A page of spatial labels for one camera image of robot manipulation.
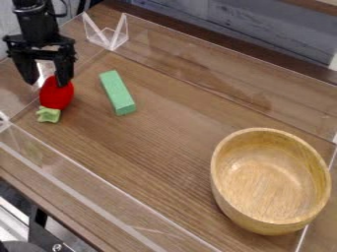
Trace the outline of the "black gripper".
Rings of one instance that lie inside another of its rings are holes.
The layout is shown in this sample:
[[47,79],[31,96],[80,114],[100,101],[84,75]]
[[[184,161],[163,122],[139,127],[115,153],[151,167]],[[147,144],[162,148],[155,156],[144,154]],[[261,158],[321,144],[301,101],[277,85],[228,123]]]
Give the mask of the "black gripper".
[[73,62],[76,61],[75,40],[56,35],[45,41],[27,41],[21,34],[5,35],[8,57],[27,84],[33,85],[40,77],[36,60],[53,61],[57,86],[65,87],[73,78]]

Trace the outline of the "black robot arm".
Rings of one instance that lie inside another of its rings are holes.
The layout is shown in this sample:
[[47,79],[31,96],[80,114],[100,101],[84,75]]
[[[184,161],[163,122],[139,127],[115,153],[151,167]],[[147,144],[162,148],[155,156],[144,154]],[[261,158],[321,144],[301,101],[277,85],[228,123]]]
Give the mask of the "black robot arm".
[[76,61],[75,40],[59,33],[56,22],[67,12],[56,14],[51,0],[12,0],[12,3],[21,32],[2,36],[6,55],[29,85],[40,77],[37,61],[51,61],[56,84],[63,88],[73,78]]

